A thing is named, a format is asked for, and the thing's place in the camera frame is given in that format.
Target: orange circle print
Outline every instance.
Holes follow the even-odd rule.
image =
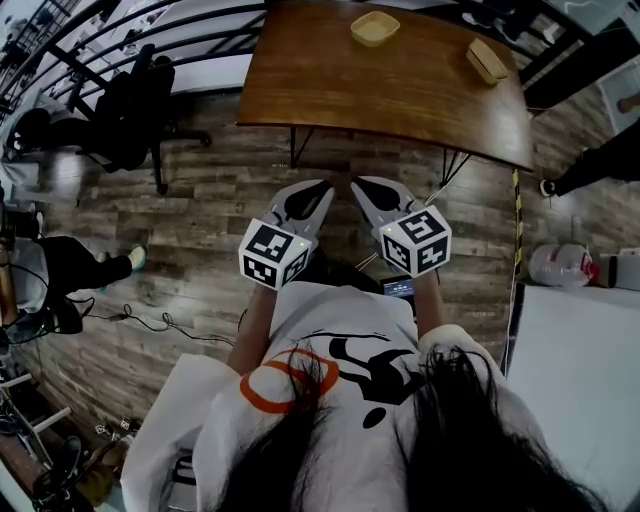
[[[296,354],[305,355],[307,357],[315,359],[319,363],[324,363],[325,365],[327,365],[327,373],[320,383],[320,396],[324,396],[324,394],[327,393],[335,385],[336,382],[338,382],[338,377],[340,376],[340,367],[338,366],[338,363],[336,363],[335,361],[328,361],[327,359],[317,356],[313,352],[309,352],[307,350],[299,348],[284,350],[279,354],[276,354],[274,356],[274,359],[278,356],[281,356],[282,354],[293,352],[295,352]],[[274,361],[274,359],[267,361],[262,366],[280,370],[287,375],[291,375],[293,378],[297,379],[300,382],[304,382],[304,380],[307,378],[307,374],[302,370],[293,368],[288,363],[284,363],[282,361]],[[267,400],[266,398],[263,398],[251,388],[251,384],[249,383],[251,373],[247,373],[244,377],[242,377],[242,380],[240,381],[240,392],[247,400],[249,400],[249,403],[256,409],[269,414],[288,413],[295,405],[295,401],[291,400],[289,402],[272,402],[270,400]]]

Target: bottle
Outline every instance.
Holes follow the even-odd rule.
[[[589,251],[577,244],[542,245],[529,261],[529,275],[546,286],[580,287],[597,281],[598,267]]]

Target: yellow tray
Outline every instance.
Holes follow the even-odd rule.
[[[509,76],[500,58],[480,39],[475,39],[469,45],[467,59],[489,85],[496,85]]]
[[[351,24],[353,38],[365,46],[378,46],[400,28],[400,22],[381,11],[371,11]]]

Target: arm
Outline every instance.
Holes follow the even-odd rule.
[[[10,256],[9,250],[0,244],[0,312],[2,313],[2,325],[9,325],[18,318],[13,277],[7,265],[10,262]]]
[[[240,322],[236,343],[227,364],[240,375],[255,370],[262,363],[269,344],[271,320],[278,292],[258,285],[251,296],[247,312]]]
[[[446,323],[435,272],[428,272],[413,280],[413,300],[416,305],[418,338]]]

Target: white t-shirt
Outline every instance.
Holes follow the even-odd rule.
[[[314,293],[301,303],[299,291],[305,285],[316,286],[291,283],[280,292],[271,346],[262,366],[252,373],[241,377],[204,356],[180,358],[127,456],[122,487],[128,512],[166,510],[165,484],[176,455],[191,451],[197,508],[196,496],[191,507],[184,501],[182,505],[198,511],[215,507],[238,446],[266,432],[287,410],[292,350],[297,351],[291,361],[294,369],[305,358],[319,361],[323,400],[331,407],[314,452],[317,460],[305,500],[309,512],[403,510],[402,471],[393,470],[402,467],[394,425],[411,442],[412,394],[422,385],[411,369],[424,359],[421,352],[436,343],[443,350],[459,346],[482,354],[491,363],[499,412],[507,427],[543,442],[535,420],[507,389],[488,352],[461,327],[439,327],[416,345],[410,332],[411,310],[401,299],[343,287]],[[296,306],[282,320],[287,296]],[[400,301],[392,304],[406,305],[408,311],[392,313],[397,308],[386,307],[389,300]],[[481,358],[471,359],[486,380]]]

